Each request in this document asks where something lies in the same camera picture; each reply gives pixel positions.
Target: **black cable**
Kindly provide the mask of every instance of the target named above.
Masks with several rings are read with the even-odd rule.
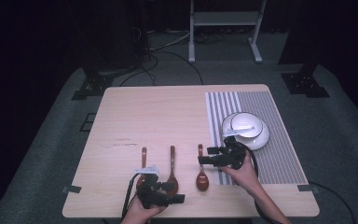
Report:
[[[143,66],[142,69],[149,75],[150,79],[152,80],[152,86],[156,86],[156,76],[149,73],[149,70],[146,70]]]
[[[257,165],[257,160],[255,159],[255,154],[253,153],[253,151],[249,148],[246,148],[246,150],[249,151],[249,154],[251,155],[253,164],[254,164],[254,168],[255,168],[255,174],[258,176],[258,165]],[[258,215],[260,215],[264,220],[266,220],[268,223],[271,224],[282,224],[279,221],[276,221],[268,216],[266,216],[263,211],[261,211],[260,206],[258,206],[257,202],[255,201],[255,210],[257,211]]]
[[[326,187],[326,186],[323,186],[323,185],[321,185],[321,184],[318,184],[318,183],[315,183],[315,182],[312,182],[312,181],[308,181],[308,183],[310,183],[310,184],[312,184],[312,185],[316,185],[316,186],[318,186],[318,187],[320,187],[320,188],[322,188],[322,189],[326,189],[326,190],[330,191],[331,193],[333,193],[334,195],[336,195],[336,196],[345,204],[345,206],[347,207],[348,211],[350,212],[350,214],[351,214],[351,219],[352,219],[352,223],[353,223],[353,224],[356,223],[356,217],[355,217],[353,211],[351,210],[351,207],[348,205],[347,202],[345,202],[345,200],[344,200],[338,193],[336,193],[336,192],[333,191],[332,189],[330,189],[330,188],[328,188],[328,187]]]
[[[180,56],[179,54],[175,54],[175,53],[172,53],[172,52],[169,52],[169,51],[157,51],[157,52],[154,52],[154,53],[168,53],[168,54],[171,54],[171,55],[174,55],[174,56],[176,56],[176,57],[181,58],[183,61],[185,61],[185,62],[188,63],[191,67],[194,68],[194,70],[197,72],[197,74],[198,74],[199,77],[200,77],[201,85],[203,85],[203,80],[202,80],[202,76],[201,76],[200,71],[199,71],[193,64],[191,64],[188,60],[186,60],[184,57]]]
[[[212,45],[214,43],[224,41],[226,39],[224,35],[220,35],[221,38],[218,38],[216,36],[217,35],[199,34],[199,35],[196,35],[194,43],[200,44],[200,45]]]
[[[130,202],[129,202],[129,206],[130,204],[132,203],[133,199],[138,195],[138,192],[135,192],[135,194],[132,196],[132,198],[130,199]]]
[[[140,75],[140,74],[142,74],[142,73],[144,73],[144,72],[148,72],[148,71],[150,71],[150,70],[152,70],[153,68],[155,68],[157,65],[158,65],[158,58],[156,57],[156,56],[154,56],[154,55],[150,55],[152,58],[154,58],[154,59],[156,59],[156,63],[155,64],[153,64],[153,66],[151,67],[151,68],[148,68],[148,69],[144,69],[144,71],[142,71],[142,72],[138,72],[138,73],[135,73],[135,74],[133,74],[133,75],[131,75],[130,77],[127,77],[126,79],[124,79],[124,81],[122,81],[121,83],[120,83],[120,85],[118,85],[119,87],[122,87],[123,85],[124,85],[124,83],[126,82],[126,81],[128,81],[129,79],[131,79],[131,78],[133,78],[133,77],[136,77],[136,76],[138,76],[138,75]]]
[[[112,78],[115,78],[115,77],[120,77],[120,76],[123,76],[123,75],[126,75],[130,72],[133,72],[135,71],[136,69],[138,68],[138,65],[134,65],[134,66],[131,66],[130,68],[128,69],[125,69],[123,71],[117,71],[117,72],[112,72],[112,74],[109,74],[109,75],[101,75],[102,77],[112,77]]]
[[[149,48],[150,48],[151,51],[156,51],[156,50],[159,50],[159,49],[167,48],[167,47],[172,46],[172,45],[185,44],[188,41],[188,36],[189,35],[190,35],[190,33],[187,32],[187,34],[182,35],[181,37],[171,41],[170,43],[167,43],[167,44],[155,47],[155,48],[151,48],[151,42],[149,41]]]
[[[135,174],[133,176],[133,178],[130,180],[129,187],[127,189],[126,200],[124,201],[123,211],[121,213],[121,219],[123,219],[127,215],[127,211],[128,211],[128,208],[129,208],[129,200],[130,200],[130,196],[131,196],[131,190],[132,190],[132,186],[133,186],[133,181],[135,180],[137,175],[138,174]]]

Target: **wooden spoon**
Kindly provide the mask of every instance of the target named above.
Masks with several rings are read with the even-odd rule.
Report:
[[[146,152],[147,152],[147,148],[143,147],[142,148],[142,168],[146,167]],[[144,181],[145,181],[145,175],[139,176],[138,182],[136,182],[136,187],[140,186],[142,183],[144,183]]]
[[[175,175],[173,174],[174,165],[175,165],[175,147],[171,146],[171,174],[167,180],[167,183],[173,183],[173,189],[167,190],[167,194],[169,195],[176,194],[179,189],[178,181],[176,180]]]
[[[202,144],[199,144],[199,156],[202,157]],[[209,187],[208,176],[205,174],[202,164],[200,165],[200,173],[197,175],[196,184],[201,191],[205,191]]]

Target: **dark background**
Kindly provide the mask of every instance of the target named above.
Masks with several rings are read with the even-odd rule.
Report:
[[[113,20],[119,22],[110,23],[114,28],[105,33],[103,26],[97,29],[95,14],[81,10],[90,1],[75,2],[82,3],[0,0],[0,199],[67,78],[88,62],[128,66],[139,53],[139,46],[114,45],[107,52],[94,45],[106,40],[128,44],[131,31],[125,24],[139,25],[136,15],[129,19],[116,13],[121,17]],[[241,0],[196,2],[206,11],[258,6]],[[122,5],[110,6],[113,14],[117,7]],[[188,29],[189,1],[146,1],[146,8],[148,29]],[[280,63],[303,63],[316,50],[320,64],[337,76],[358,106],[358,1],[268,1],[262,32],[289,30]]]

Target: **wooden table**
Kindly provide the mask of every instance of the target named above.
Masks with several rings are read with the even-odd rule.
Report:
[[[198,144],[204,145],[204,155],[211,146],[205,103],[205,92],[211,91],[270,94],[265,85],[107,89],[74,177],[73,186],[81,191],[68,193],[63,215],[121,217],[129,181],[134,169],[141,167],[142,147],[147,147],[146,166],[156,164],[159,181],[165,182],[170,174],[170,146],[175,146],[175,176],[185,203],[171,204],[157,217],[258,217],[254,200],[244,189],[214,183],[212,166],[204,166],[211,182],[207,191],[196,187]],[[319,214],[312,192],[299,191],[297,184],[263,187],[289,217]]]

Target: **gray carpet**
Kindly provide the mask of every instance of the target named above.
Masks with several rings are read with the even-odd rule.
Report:
[[[151,34],[152,47],[167,43],[177,35]],[[221,38],[211,37],[211,41]],[[310,181],[335,190],[351,206],[358,221],[358,109],[340,88],[336,77],[319,66],[314,73],[330,98],[291,95],[281,78],[283,72],[296,72],[299,65],[277,65],[286,34],[260,34],[257,45],[264,62],[255,64],[243,35],[196,45],[196,62],[203,83],[255,84],[269,86],[291,137],[297,156]],[[163,49],[187,58],[187,44]],[[196,71],[179,57],[154,53],[158,65],[150,71],[155,83],[200,85]],[[145,62],[145,68],[152,67]],[[118,86],[127,74],[114,80]],[[86,144],[88,133],[80,132],[88,113],[97,112],[102,97],[71,101],[85,74],[81,68],[68,79],[49,111],[21,167],[0,202],[0,223],[103,223],[101,219],[71,219],[62,216],[66,195],[64,186],[72,183]],[[146,73],[130,78],[124,86],[150,86]],[[344,204],[332,193],[321,189],[315,194],[321,213],[312,218],[292,218],[294,223],[351,223]],[[107,220],[118,223],[118,220]],[[154,220],[152,223],[237,223],[226,219]],[[264,223],[254,218],[254,223]]]

